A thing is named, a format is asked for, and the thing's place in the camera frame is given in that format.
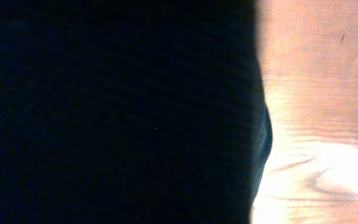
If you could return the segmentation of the black polo shirt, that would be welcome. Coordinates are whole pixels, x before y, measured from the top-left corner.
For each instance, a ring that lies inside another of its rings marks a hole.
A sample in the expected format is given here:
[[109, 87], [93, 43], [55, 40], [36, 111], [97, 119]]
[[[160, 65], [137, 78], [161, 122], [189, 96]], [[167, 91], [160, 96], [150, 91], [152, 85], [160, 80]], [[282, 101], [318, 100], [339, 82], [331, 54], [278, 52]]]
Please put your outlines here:
[[249, 223], [256, 40], [256, 1], [0, 1], [0, 223]]

